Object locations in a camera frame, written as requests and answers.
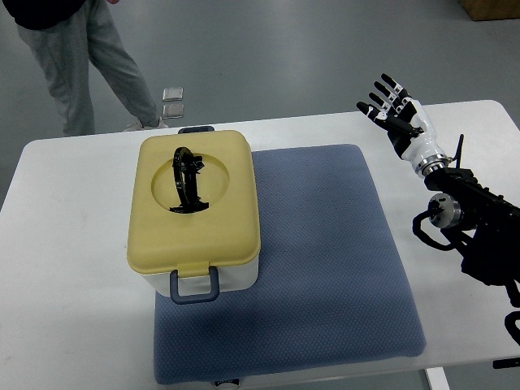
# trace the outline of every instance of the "black shirt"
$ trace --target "black shirt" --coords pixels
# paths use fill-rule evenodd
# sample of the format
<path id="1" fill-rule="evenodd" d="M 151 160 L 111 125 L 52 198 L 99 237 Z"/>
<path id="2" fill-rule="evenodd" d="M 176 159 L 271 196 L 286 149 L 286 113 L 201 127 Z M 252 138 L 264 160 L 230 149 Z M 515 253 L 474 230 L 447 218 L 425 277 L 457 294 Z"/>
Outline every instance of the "black shirt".
<path id="1" fill-rule="evenodd" d="M 15 22 L 29 30 L 43 30 L 73 16 L 86 0 L 3 0 Z"/>

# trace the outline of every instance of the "robotic finger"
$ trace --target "robotic finger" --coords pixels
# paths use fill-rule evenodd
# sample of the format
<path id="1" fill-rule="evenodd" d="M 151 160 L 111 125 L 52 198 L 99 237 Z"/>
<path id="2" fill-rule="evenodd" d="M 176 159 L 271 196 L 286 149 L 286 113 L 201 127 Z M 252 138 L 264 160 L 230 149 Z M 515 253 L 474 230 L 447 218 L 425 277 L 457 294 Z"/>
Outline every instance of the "robotic finger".
<path id="1" fill-rule="evenodd" d="M 377 105 L 379 105 L 382 111 L 385 111 L 388 115 L 397 115 L 396 109 L 384 101 L 381 97 L 377 96 L 375 93 L 370 92 L 368 97 L 372 99 Z"/>

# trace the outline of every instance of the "concrete floor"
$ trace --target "concrete floor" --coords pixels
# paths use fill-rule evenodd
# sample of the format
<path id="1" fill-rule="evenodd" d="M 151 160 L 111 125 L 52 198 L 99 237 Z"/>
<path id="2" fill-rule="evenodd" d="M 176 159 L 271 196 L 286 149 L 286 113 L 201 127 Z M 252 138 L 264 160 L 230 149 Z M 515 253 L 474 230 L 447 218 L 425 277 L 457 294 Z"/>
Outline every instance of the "concrete floor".
<path id="1" fill-rule="evenodd" d="M 423 104 L 496 100 L 520 126 L 520 19 L 472 22 L 457 0 L 134 0 L 110 10 L 158 110 L 164 88 L 184 87 L 184 118 L 172 127 L 355 111 L 382 72 Z M 62 134 L 43 73 L 3 5 L 0 53 L 1 205 L 23 147 Z M 93 68 L 90 86 L 97 132 L 134 121 Z M 452 390 L 520 384 L 520 370 L 490 362 L 445 371 Z M 428 386 L 410 372 L 285 387 L 319 388 Z"/>

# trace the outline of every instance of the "table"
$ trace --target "table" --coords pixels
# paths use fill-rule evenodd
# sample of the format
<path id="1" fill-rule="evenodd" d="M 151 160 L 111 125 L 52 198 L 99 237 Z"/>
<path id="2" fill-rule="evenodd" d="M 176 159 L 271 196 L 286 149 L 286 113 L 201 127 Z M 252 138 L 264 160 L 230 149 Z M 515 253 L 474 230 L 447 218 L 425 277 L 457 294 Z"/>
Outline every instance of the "table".
<path id="1" fill-rule="evenodd" d="M 425 108 L 439 145 L 454 155 L 463 132 L 462 166 L 520 205 L 520 132 L 504 108 L 492 101 Z M 361 113 L 214 127 L 242 132 L 252 150 L 358 145 L 427 339 L 418 357 L 259 375 L 244 379 L 242 388 L 520 355 L 503 325 L 513 309 L 505 289 L 462 274 L 458 253 L 441 253 L 413 236 L 412 218 L 433 193 Z M 25 147 L 0 212 L 0 388 L 163 388 L 152 368 L 154 290 L 128 266 L 126 244 L 139 147 L 147 137 L 177 130 L 41 140 Z M 428 232 L 442 240 L 435 228 Z"/>

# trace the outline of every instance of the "sweatpants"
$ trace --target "sweatpants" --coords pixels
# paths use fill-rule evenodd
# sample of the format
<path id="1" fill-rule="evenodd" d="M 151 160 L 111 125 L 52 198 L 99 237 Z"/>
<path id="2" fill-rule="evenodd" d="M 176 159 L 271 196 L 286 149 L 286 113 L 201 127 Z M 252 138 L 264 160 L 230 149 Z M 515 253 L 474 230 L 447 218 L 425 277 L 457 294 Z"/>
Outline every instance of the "sweatpants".
<path id="1" fill-rule="evenodd" d="M 69 19 L 45 30 L 18 26 L 45 73 L 47 88 L 63 117 L 65 136 L 95 133 L 89 92 L 89 61 L 117 98 L 143 125 L 157 122 L 155 102 L 139 68 L 123 48 L 106 0 L 87 0 Z"/>

